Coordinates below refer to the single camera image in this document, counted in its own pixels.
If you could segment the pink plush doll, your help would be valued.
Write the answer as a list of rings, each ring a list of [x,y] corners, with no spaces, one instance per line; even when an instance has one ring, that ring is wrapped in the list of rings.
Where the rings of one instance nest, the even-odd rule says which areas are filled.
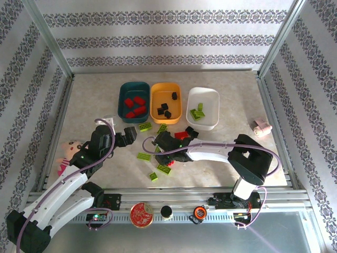
[[[64,151],[64,155],[61,158],[58,158],[56,162],[58,163],[57,175],[61,176],[66,167],[70,164],[70,160],[74,156],[75,153],[79,152],[79,150],[83,146],[83,142],[77,140],[69,140],[62,144],[62,150]]]

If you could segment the teal plastic container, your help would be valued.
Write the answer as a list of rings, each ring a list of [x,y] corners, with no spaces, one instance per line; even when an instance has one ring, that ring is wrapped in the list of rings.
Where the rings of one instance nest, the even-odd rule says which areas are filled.
[[[133,112],[134,109],[140,107],[140,105],[134,102],[132,108],[128,108],[124,100],[127,98],[134,99],[135,96],[139,96],[146,101],[147,113],[135,115],[135,118],[128,119],[125,115],[129,112]],[[145,82],[126,82],[120,87],[120,93],[118,98],[118,116],[125,123],[143,123],[148,119],[150,114],[150,86]]]

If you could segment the black round knob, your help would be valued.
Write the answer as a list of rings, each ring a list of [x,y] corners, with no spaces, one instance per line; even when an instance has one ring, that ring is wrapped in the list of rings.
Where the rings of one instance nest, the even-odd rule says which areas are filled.
[[[170,206],[163,206],[160,211],[161,216],[164,220],[171,219],[173,217],[173,211]]]

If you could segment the yellow plastic container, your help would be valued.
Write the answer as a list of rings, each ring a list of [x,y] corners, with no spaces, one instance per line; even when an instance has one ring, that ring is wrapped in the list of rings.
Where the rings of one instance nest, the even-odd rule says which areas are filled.
[[[173,92],[177,93],[177,100],[172,99]],[[164,103],[168,105],[168,111],[172,114],[170,119],[167,119],[164,114],[158,115],[157,113],[157,109],[161,108],[161,104]],[[182,95],[177,83],[156,83],[151,87],[150,116],[157,124],[177,124],[179,122],[182,117]]]

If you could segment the orange black tape measure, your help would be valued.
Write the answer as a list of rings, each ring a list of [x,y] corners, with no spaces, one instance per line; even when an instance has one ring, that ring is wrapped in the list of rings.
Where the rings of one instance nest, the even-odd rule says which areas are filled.
[[[197,206],[192,215],[189,216],[189,221],[194,223],[195,225],[201,224],[205,218],[207,217],[207,210],[205,206]]]

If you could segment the round red tin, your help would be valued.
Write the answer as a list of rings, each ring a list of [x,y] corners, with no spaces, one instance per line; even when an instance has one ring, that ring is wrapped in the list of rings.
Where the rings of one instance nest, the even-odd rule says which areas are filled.
[[[146,202],[135,204],[130,210],[131,223],[137,228],[146,228],[150,226],[154,219],[152,207]]]

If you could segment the white plastic container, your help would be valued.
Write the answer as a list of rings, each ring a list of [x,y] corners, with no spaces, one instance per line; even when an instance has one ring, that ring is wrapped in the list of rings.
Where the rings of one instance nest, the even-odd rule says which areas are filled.
[[[190,115],[190,110],[196,109],[199,103],[203,103],[203,113],[205,117],[194,121]],[[191,88],[187,98],[186,120],[189,126],[202,131],[210,131],[219,122],[220,95],[211,88],[194,87]]]

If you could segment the grey metal panel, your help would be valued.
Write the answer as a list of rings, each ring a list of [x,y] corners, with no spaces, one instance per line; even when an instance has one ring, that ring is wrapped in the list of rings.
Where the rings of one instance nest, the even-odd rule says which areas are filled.
[[[262,213],[247,229],[230,223],[113,223],[99,231],[69,224],[43,253],[324,253],[300,212]]]

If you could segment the circuit board with green light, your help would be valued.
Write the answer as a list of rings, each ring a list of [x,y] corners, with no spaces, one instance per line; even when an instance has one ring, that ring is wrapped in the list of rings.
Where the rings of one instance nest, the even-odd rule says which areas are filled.
[[[107,213],[88,213],[86,215],[86,221],[92,221],[92,222],[106,222],[108,220],[108,214]]]

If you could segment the small pink toy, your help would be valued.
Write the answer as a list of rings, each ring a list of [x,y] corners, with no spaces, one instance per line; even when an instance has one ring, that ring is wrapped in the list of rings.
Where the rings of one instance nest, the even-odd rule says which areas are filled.
[[[257,137],[264,137],[271,133],[273,127],[263,119],[256,119],[254,122],[256,126],[253,131]]]

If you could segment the wide aluminium mounting rail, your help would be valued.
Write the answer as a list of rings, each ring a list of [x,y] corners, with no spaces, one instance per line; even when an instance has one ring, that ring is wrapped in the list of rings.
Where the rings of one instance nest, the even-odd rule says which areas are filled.
[[[170,205],[176,209],[187,210],[198,205],[206,204],[215,193],[230,193],[228,187],[208,188],[124,188],[106,189],[107,194],[120,194],[120,210],[126,211],[138,203],[147,202],[154,209]],[[312,207],[306,190],[294,190],[291,187],[267,187],[266,205],[268,208]]]

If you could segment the aluminium side rail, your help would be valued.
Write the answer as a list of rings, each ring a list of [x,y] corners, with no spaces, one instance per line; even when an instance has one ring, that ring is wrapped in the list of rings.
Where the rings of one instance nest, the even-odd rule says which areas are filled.
[[[265,85],[264,80],[260,79],[259,76],[256,77],[256,81],[261,94],[262,102],[266,111],[269,124],[273,126],[272,135],[275,141],[276,149],[278,151],[279,157],[282,162],[283,169],[288,173],[291,181],[291,186],[295,190],[305,190],[305,187],[298,179],[295,170],[293,168],[293,163],[288,153],[286,143],[284,141],[282,131],[277,118],[277,113],[275,112],[272,100],[270,98],[268,89]]]
[[[73,82],[74,82],[74,76],[66,79],[63,93],[60,97],[58,109],[56,111],[56,118],[55,118],[55,124],[53,126],[52,135],[49,140],[48,149],[46,151],[46,155],[43,160],[43,167],[41,168],[41,171],[39,175],[37,176],[35,185],[32,188],[32,190],[36,192],[40,192],[44,189],[44,186],[46,184],[45,180],[47,176],[50,174],[50,171],[52,169],[58,141],[59,141],[60,134],[61,134],[62,125],[64,122],[67,106],[68,106],[70,95],[71,95]]]

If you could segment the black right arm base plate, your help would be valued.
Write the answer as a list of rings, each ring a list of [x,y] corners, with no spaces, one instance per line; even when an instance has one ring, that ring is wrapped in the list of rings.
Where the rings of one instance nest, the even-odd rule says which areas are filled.
[[[247,200],[243,200],[233,193],[215,193],[207,201],[209,206],[214,206],[216,209],[249,209],[260,208],[262,201],[258,192],[251,193]]]

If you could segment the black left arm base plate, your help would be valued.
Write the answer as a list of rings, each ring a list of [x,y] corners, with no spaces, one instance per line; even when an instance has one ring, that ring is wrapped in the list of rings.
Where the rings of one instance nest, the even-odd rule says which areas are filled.
[[[113,211],[118,211],[121,205],[121,197],[121,194],[105,193],[103,197],[102,207],[111,209]]]

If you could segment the short aluminium frame rail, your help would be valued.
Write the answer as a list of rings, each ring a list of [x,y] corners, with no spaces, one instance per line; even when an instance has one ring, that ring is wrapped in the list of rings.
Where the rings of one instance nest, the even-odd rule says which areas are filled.
[[[159,73],[159,72],[253,72],[256,70],[250,68],[233,69],[203,69],[201,65],[197,66],[130,66],[130,67],[73,67],[73,74],[113,74],[113,73]]]

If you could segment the aluminium frame post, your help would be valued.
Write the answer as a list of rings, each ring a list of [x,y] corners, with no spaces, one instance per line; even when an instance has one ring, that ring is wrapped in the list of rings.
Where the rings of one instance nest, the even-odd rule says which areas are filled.
[[[282,44],[286,40],[294,22],[296,21],[297,17],[301,13],[303,6],[305,5],[307,0],[294,0],[285,19],[282,23],[279,31],[277,32],[274,41],[270,49],[268,50],[266,57],[261,64],[259,70],[257,71],[256,76],[261,79],[264,77],[270,68],[272,62],[274,61],[276,55],[278,54]]]
[[[53,36],[44,16],[40,12],[35,0],[21,0],[36,27],[38,28],[41,36],[46,42],[47,46],[53,53],[59,66],[63,70],[64,74],[71,80],[74,78],[74,73],[71,70],[66,58],[64,57],[61,48],[59,47],[55,37]]]

